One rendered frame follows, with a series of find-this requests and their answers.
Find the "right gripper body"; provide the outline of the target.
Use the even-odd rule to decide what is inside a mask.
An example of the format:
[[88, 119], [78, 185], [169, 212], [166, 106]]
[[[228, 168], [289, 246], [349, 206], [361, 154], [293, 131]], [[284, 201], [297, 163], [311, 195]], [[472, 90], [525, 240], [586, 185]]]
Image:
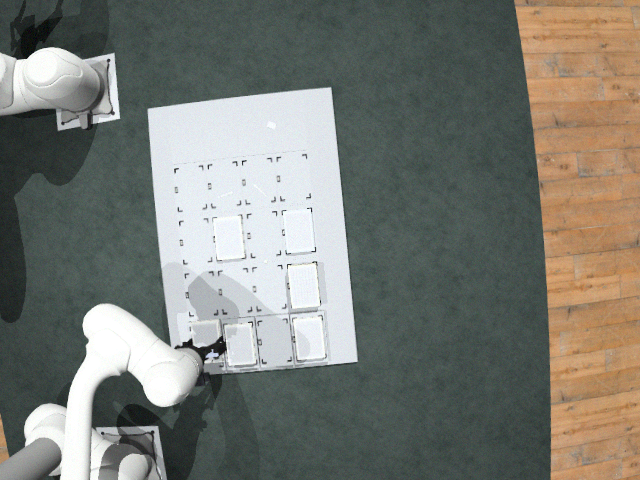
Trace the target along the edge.
[[196, 347], [196, 346], [193, 346], [193, 345], [187, 345], [187, 346], [184, 346], [184, 347], [182, 347], [182, 348], [190, 348], [190, 349], [192, 349], [192, 350], [196, 351], [196, 352], [199, 354], [199, 356], [202, 358], [203, 366], [204, 366], [205, 361], [209, 359], [209, 357], [208, 357], [208, 358], [206, 358], [206, 355], [208, 354], [208, 352], [207, 352], [207, 351], [204, 351], [204, 350], [200, 350], [200, 349], [199, 349], [198, 347]]

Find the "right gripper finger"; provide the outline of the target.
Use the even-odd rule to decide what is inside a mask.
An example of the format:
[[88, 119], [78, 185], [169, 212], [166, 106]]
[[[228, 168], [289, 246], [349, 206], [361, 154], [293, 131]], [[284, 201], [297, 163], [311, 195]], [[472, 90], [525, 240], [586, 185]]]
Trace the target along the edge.
[[220, 336], [215, 343], [209, 346], [202, 346], [199, 349], [208, 352], [206, 358], [212, 357], [216, 360], [219, 359], [219, 356], [221, 356], [225, 351], [227, 351], [226, 342], [224, 342], [223, 336]]
[[174, 349], [182, 348], [182, 347], [187, 346], [187, 345], [193, 345], [193, 339], [191, 338], [187, 342], [182, 342], [182, 345], [183, 346], [177, 345], [177, 346], [175, 346]]

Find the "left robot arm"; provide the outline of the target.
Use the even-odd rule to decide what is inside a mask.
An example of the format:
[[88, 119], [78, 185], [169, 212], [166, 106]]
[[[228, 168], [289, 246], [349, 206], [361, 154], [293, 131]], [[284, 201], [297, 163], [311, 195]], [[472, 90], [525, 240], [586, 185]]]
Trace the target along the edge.
[[0, 53], [0, 116], [62, 108], [63, 122], [79, 119], [82, 129], [90, 129], [91, 116], [113, 112], [108, 70], [106, 60], [88, 65], [60, 48], [23, 60]]

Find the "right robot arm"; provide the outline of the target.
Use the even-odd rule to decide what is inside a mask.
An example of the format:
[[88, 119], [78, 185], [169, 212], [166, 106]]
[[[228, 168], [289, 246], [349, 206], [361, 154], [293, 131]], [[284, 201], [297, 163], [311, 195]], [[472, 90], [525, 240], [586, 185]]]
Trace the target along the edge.
[[194, 387], [206, 386], [209, 372], [204, 372], [196, 351], [170, 347], [113, 304], [92, 308], [83, 331], [89, 339], [87, 354], [72, 382], [67, 408], [43, 404], [29, 415], [26, 447], [0, 464], [0, 480], [43, 480], [60, 474], [60, 480], [161, 479], [151, 432], [101, 436], [92, 428], [95, 392], [106, 378], [129, 371], [150, 402], [169, 407]]

